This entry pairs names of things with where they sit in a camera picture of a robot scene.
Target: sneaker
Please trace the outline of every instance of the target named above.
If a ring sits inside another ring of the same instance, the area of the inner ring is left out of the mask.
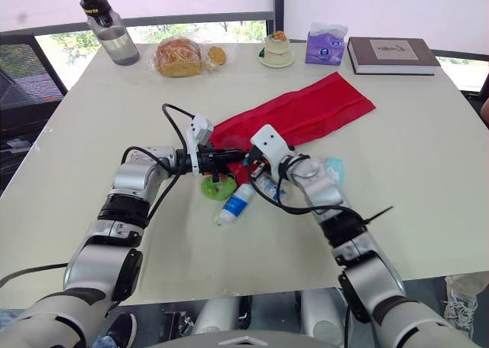
[[[448,301],[446,302],[443,318],[472,340],[474,335],[474,313],[478,306],[477,299],[469,298],[452,290],[448,283],[446,293]]]
[[[136,337],[136,316],[123,313],[117,316],[107,331],[118,348],[130,348]]]

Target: book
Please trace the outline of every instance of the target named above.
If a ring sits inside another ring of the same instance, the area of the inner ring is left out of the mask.
[[[440,64],[421,38],[350,37],[355,74],[434,75]]]

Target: red napkin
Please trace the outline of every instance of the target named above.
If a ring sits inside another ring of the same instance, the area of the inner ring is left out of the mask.
[[[371,101],[341,75],[333,73],[311,86],[227,119],[214,128],[210,140],[216,148],[248,151],[254,133],[271,124],[288,145],[299,145],[321,138],[373,109]],[[236,173],[236,164],[229,167]],[[247,182],[239,175],[238,182]]]

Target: plastic water bottle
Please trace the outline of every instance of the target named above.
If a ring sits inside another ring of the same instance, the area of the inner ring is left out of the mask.
[[[250,184],[242,184],[238,187],[215,218],[218,226],[227,226],[233,223],[248,205],[253,194],[254,190]]]
[[[256,180],[258,188],[269,198],[277,201],[277,183],[268,174],[263,173]],[[285,183],[280,184],[280,202],[285,203],[287,200],[287,192],[284,189]]]
[[[119,65],[132,65],[139,60],[138,49],[121,16],[112,10],[107,0],[82,0],[80,5],[87,15],[87,24],[112,61]]]

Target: book cover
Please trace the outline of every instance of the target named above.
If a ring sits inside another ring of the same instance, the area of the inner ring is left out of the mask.
[[[350,37],[358,66],[402,65],[439,67],[421,38]]]

